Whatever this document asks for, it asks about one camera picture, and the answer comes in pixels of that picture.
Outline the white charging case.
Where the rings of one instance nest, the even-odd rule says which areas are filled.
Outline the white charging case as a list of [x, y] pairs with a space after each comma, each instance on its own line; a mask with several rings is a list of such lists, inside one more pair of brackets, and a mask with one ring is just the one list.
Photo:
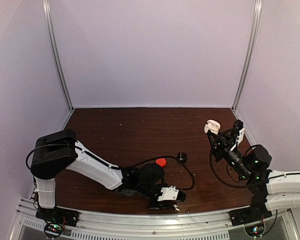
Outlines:
[[207, 134], [208, 131], [210, 131], [211, 133], [218, 135], [220, 128], [221, 128], [221, 125], [219, 122], [217, 122], [213, 119], [209, 119], [209, 120], [207, 120], [207, 122], [204, 126], [204, 133]]

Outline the black charging case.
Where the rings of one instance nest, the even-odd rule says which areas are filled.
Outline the black charging case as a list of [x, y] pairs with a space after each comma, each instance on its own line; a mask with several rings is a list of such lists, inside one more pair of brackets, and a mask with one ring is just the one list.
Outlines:
[[179, 162], [182, 162], [182, 163], [185, 163], [186, 161], [187, 161], [187, 154], [185, 153], [185, 152], [179, 152], [178, 154], [177, 154], [177, 160], [179, 161]]

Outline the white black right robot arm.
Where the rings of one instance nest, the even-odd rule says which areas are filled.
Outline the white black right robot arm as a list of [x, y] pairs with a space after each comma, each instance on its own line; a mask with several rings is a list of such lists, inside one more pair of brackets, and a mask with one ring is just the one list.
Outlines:
[[241, 187], [253, 194], [250, 206], [244, 209], [249, 220], [256, 221], [281, 209], [300, 208], [300, 171], [271, 170], [272, 157], [261, 144], [241, 153], [238, 146], [244, 129], [220, 133], [205, 127], [204, 132], [211, 147], [209, 161], [225, 160], [237, 173], [238, 181], [246, 182]]

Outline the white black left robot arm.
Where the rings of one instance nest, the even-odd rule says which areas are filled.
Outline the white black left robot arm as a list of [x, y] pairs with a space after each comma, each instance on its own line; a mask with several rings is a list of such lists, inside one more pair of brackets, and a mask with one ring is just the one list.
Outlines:
[[122, 167], [104, 160], [86, 148], [71, 129], [58, 131], [36, 140], [25, 159], [38, 195], [38, 208], [51, 222], [62, 218], [57, 207], [56, 176], [64, 170], [77, 172], [119, 195], [140, 194], [149, 208], [178, 210], [187, 195], [164, 182], [165, 171], [154, 160], [142, 165]]

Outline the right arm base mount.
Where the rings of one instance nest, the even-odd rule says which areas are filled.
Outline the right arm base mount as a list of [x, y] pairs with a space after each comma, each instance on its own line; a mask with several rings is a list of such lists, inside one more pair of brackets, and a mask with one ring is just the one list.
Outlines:
[[261, 238], [266, 233], [265, 219], [272, 216], [265, 206], [251, 205], [231, 210], [229, 218], [233, 227], [243, 225], [245, 233], [251, 238]]

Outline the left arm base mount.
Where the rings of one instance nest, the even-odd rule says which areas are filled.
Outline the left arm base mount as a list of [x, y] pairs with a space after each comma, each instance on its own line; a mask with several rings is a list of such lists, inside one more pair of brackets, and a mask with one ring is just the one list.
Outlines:
[[43, 233], [49, 239], [56, 239], [65, 233], [66, 227], [76, 227], [79, 212], [75, 210], [54, 207], [42, 208], [35, 206], [36, 218], [44, 221]]

